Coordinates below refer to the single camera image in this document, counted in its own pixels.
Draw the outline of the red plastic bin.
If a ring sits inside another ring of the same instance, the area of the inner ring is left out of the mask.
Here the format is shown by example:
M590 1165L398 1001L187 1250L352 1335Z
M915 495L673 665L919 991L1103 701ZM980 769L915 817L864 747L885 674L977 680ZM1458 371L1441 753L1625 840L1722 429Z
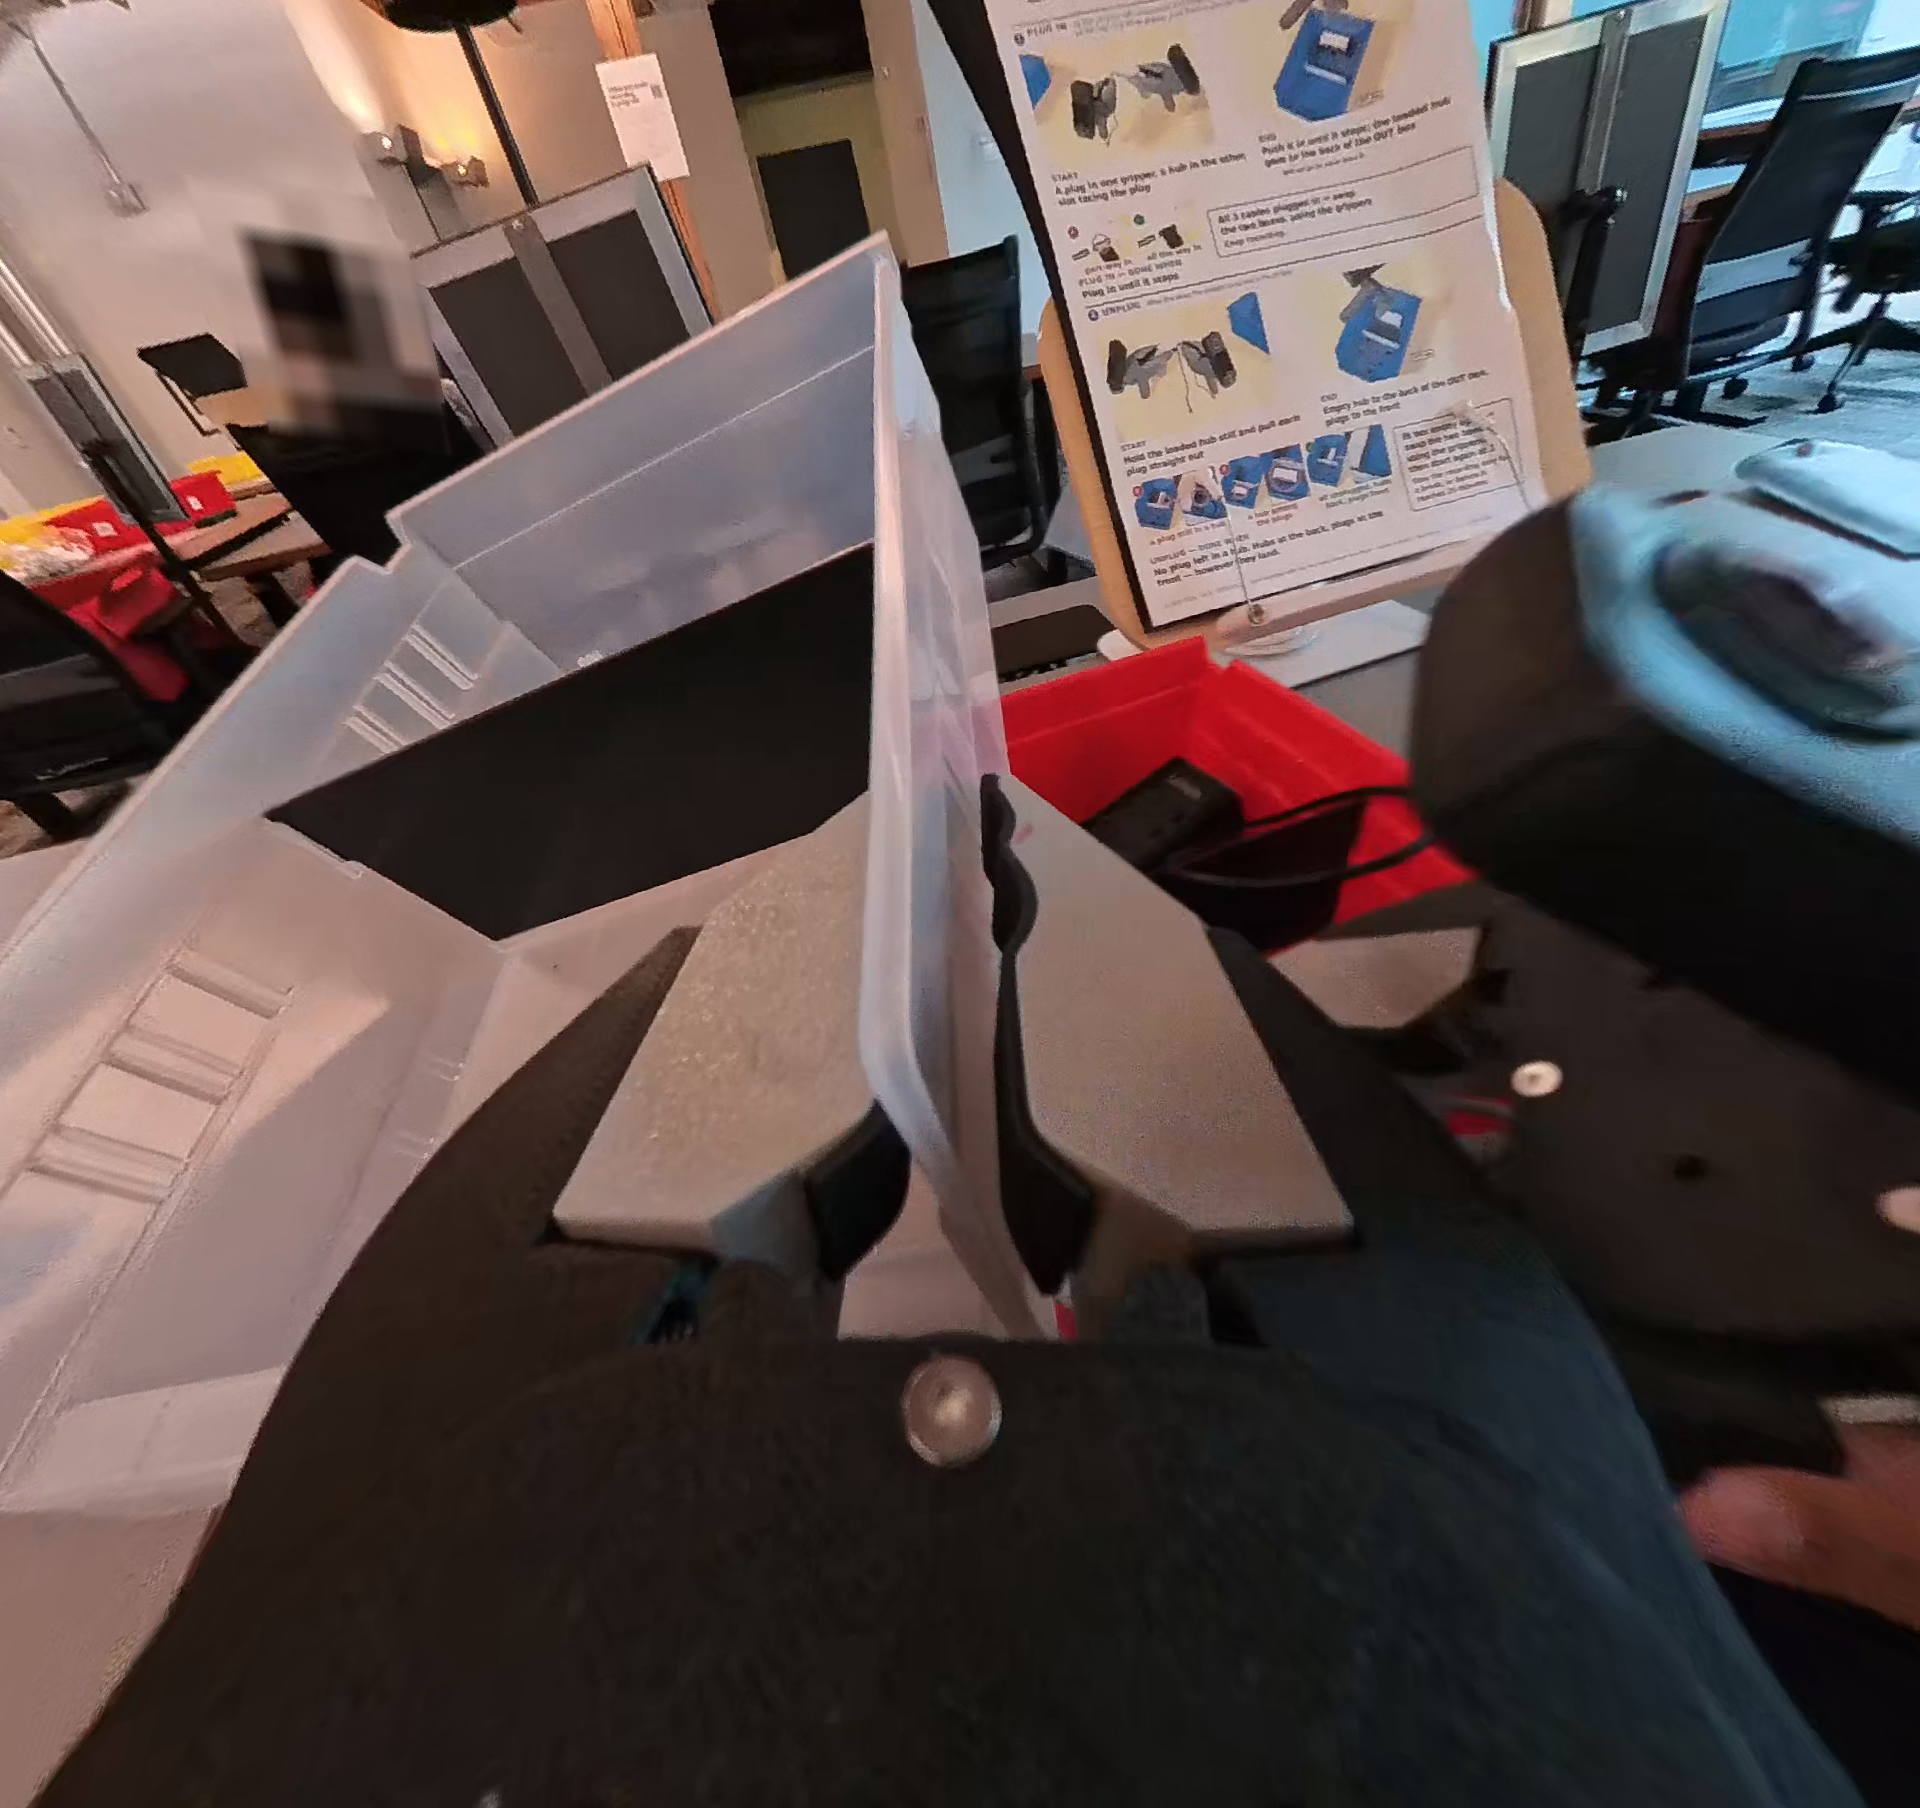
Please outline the red plastic bin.
M1400 755L1200 639L1012 689L1001 721L1014 778L1078 826L1175 755L1232 785L1236 836L1136 871L1266 953L1471 879Z

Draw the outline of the black usb hub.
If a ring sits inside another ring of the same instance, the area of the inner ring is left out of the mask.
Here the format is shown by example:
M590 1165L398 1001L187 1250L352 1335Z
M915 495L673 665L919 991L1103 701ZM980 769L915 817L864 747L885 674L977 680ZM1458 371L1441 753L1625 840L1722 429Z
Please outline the black usb hub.
M1236 787L1174 755L1080 826L1118 859L1153 873L1190 849L1238 836L1242 824Z

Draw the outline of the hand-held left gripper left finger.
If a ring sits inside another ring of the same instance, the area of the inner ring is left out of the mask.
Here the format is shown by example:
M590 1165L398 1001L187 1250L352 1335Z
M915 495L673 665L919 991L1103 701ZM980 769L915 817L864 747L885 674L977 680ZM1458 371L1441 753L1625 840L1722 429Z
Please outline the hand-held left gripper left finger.
M908 1148L858 1048L870 803L717 903L562 1188L590 1246L837 1283L900 1217Z

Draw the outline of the white wall notice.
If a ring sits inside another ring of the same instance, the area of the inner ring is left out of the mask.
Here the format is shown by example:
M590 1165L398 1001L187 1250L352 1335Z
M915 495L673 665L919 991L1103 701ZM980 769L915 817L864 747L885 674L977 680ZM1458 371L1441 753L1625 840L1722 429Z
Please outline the white wall notice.
M593 67L619 159L655 181L689 177L676 108L653 51L600 60Z

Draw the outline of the printed instruction sheet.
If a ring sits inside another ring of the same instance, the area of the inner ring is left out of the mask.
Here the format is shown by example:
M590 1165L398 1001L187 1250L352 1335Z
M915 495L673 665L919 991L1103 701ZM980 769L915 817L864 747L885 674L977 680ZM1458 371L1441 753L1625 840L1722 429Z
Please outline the printed instruction sheet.
M1545 500L1469 0L980 0L1140 623Z

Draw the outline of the red storage bin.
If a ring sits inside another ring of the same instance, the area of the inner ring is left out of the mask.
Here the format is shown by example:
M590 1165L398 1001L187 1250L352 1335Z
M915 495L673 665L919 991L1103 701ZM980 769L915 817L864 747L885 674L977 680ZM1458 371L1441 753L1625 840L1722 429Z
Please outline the red storage bin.
M235 495L220 474L199 471L180 476L172 484L173 500L181 508L181 518L162 519L158 534L176 534L180 523L210 523L227 518L235 508ZM97 593L106 582L99 575L111 575L126 565L152 563L155 543L144 527L123 515L108 495L66 504L58 509L44 509L58 523L77 529L85 539L85 551L45 548L4 548L4 572L60 604L80 601Z

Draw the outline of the white rounded object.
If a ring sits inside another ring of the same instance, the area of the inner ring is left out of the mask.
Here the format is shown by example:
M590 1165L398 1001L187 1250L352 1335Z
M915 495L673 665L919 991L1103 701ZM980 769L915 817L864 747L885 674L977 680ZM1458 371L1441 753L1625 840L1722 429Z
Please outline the white rounded object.
M1918 559L1918 462L1872 445L1793 438L1743 456L1738 484L1825 529Z

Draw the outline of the clear plastic bin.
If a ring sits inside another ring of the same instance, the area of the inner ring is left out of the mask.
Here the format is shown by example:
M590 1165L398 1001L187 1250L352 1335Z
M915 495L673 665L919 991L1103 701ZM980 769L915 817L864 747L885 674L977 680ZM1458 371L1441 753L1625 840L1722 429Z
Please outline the clear plastic bin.
M495 1079L860 806L856 1058L995 1311L1008 769L882 235L395 511L73 849L4 864L4 1516L201 1516Z

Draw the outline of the black floor lamp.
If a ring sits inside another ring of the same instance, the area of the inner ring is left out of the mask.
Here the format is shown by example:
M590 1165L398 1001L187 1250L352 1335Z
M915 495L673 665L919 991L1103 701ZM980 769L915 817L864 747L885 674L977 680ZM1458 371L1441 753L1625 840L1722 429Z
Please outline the black floor lamp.
M398 30L415 35L450 35L458 44L477 98L489 118L494 139L499 145L517 200L526 210L532 210L537 205L539 194L484 58L484 49L477 44L477 31L481 28L513 20L515 11L517 0L382 0L383 17Z

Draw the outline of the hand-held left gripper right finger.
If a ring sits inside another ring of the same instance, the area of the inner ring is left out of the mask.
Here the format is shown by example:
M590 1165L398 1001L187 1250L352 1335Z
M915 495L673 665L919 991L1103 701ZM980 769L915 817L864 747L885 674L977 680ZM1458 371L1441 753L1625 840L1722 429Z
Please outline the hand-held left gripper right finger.
M1009 774L977 791L995 956L985 1190L1076 1341L1153 1269L1354 1243L1214 932Z

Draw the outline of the wooden table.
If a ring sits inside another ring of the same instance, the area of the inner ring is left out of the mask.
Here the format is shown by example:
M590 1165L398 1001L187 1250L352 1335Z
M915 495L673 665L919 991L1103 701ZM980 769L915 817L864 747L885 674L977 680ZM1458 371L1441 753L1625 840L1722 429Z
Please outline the wooden table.
M235 501L229 515L208 523L180 523L162 535L172 558L203 583L275 575L324 559L328 543L277 489Z

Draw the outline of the black office chair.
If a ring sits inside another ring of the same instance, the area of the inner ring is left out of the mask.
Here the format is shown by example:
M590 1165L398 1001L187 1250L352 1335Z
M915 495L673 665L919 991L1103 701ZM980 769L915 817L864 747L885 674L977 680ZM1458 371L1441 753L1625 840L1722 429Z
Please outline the black office chair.
M1812 338L1834 227L1916 82L1916 46L1795 67L1736 183L1676 230L1650 334L1591 355L1591 438L1706 420L1712 385Z
M2 577L2 799L51 842L88 836L210 707L178 664L147 685L82 621Z
M1048 514L1024 363L1016 235L908 266L901 307L985 572L1036 554Z
M1865 312L1821 332L1814 343L1814 354L1844 348L1814 404L1816 414L1844 405L1844 383L1868 355L1918 355L1916 319L1893 314L1893 302L1918 293L1918 189L1864 187L1847 203L1857 210L1857 223L1832 243L1834 314L1857 304L1865 304Z

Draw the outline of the person's right hand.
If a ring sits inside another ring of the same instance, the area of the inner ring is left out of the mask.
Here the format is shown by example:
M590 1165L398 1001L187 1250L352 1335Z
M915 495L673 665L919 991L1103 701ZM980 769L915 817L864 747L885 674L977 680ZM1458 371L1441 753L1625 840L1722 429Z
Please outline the person's right hand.
M1712 1566L1918 1630L1918 1434L1846 1426L1835 1475L1773 1466L1702 1473L1678 1498Z

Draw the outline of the grey framed panel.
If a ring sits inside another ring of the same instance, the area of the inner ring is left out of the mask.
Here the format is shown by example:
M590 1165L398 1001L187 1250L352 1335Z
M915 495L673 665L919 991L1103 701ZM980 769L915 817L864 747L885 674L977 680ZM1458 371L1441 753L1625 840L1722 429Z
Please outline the grey framed panel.
M649 168L521 205L411 257L456 407L484 452L708 332Z
M1643 342L1731 0L1627 0L1490 46L1490 154L1547 235L1571 362Z

